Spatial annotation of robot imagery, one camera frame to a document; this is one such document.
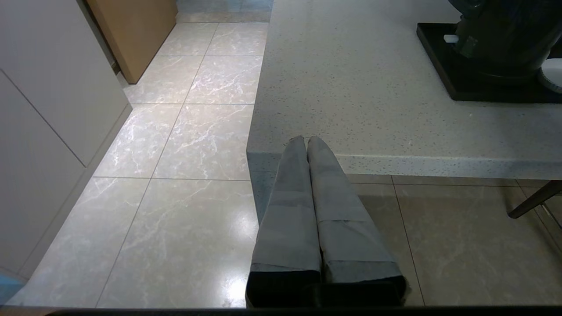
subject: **white cabinet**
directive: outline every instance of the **white cabinet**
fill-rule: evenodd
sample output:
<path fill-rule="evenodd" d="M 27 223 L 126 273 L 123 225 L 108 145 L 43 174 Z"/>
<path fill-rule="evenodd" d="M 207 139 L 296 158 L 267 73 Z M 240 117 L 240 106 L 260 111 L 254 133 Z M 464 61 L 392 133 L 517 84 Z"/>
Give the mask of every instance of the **white cabinet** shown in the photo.
<path fill-rule="evenodd" d="M 0 265 L 17 274 L 84 167 L 0 70 Z"/>
<path fill-rule="evenodd" d="M 0 68 L 84 166 L 128 103 L 76 0 L 0 1 Z"/>

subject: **kitchen island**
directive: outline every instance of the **kitchen island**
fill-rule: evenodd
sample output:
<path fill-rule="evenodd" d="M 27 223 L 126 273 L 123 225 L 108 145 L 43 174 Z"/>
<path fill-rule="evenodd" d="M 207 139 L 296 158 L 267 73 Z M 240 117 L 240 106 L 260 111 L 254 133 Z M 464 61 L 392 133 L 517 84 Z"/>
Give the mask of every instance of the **kitchen island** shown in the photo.
<path fill-rule="evenodd" d="M 248 167 L 258 216 L 290 138 L 346 173 L 562 179 L 562 105 L 460 102 L 416 36 L 445 0 L 283 0 L 271 14 Z"/>

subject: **tile floor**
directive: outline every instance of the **tile floor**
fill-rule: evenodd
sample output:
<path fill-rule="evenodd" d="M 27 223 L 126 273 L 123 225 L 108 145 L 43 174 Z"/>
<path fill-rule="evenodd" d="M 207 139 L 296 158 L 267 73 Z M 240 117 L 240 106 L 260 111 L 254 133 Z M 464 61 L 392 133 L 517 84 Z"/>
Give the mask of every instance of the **tile floor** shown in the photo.
<path fill-rule="evenodd" d="M 244 154 L 267 24 L 178 24 L 134 110 L 10 305 L 244 307 L 258 230 Z M 349 175 L 408 305 L 562 304 L 562 234 L 538 181 Z M 562 198 L 547 203 L 562 215 Z"/>
<path fill-rule="evenodd" d="M 273 0 L 176 0 L 180 22 L 269 22 Z"/>
<path fill-rule="evenodd" d="M 257 218 L 246 142 L 268 23 L 177 24 L 133 112 L 9 305 L 244 307 Z"/>

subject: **chair leg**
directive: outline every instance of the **chair leg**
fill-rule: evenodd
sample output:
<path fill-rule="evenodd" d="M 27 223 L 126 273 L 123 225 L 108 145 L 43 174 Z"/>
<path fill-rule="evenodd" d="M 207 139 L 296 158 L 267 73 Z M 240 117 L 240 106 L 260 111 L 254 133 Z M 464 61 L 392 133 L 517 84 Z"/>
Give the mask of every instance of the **chair leg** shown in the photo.
<path fill-rule="evenodd" d="M 560 191 L 562 191 L 562 181 L 549 181 L 544 187 L 540 188 L 537 192 L 535 192 L 535 194 L 531 195 L 530 198 L 523 201 L 523 203 L 519 204 L 519 206 L 507 215 L 511 218 L 518 218 L 535 208 L 537 205 L 555 196 Z"/>

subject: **black appliance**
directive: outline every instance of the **black appliance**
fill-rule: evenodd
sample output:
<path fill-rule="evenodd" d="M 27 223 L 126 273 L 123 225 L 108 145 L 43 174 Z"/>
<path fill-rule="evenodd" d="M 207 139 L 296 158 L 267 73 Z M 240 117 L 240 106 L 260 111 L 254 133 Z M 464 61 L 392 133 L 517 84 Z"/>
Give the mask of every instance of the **black appliance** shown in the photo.
<path fill-rule="evenodd" d="M 562 103 L 537 73 L 562 34 L 561 0 L 449 0 L 457 24 L 419 23 L 418 37 L 455 100 Z M 456 34 L 456 43 L 444 35 Z"/>

